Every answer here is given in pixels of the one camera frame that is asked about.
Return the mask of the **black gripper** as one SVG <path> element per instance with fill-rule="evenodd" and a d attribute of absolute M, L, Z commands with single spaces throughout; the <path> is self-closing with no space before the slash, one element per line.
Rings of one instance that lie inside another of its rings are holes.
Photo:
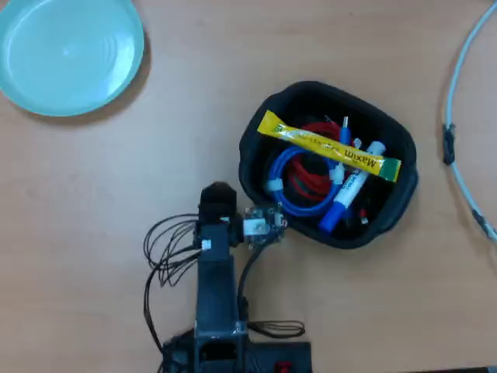
<path fill-rule="evenodd" d="M 218 220 L 218 191 L 221 212 Z M 201 223 L 197 224 L 196 238 L 200 247 L 199 260 L 227 260 L 230 256 L 230 225 L 238 213 L 237 193 L 226 182 L 214 182 L 202 189 L 198 205 Z"/>

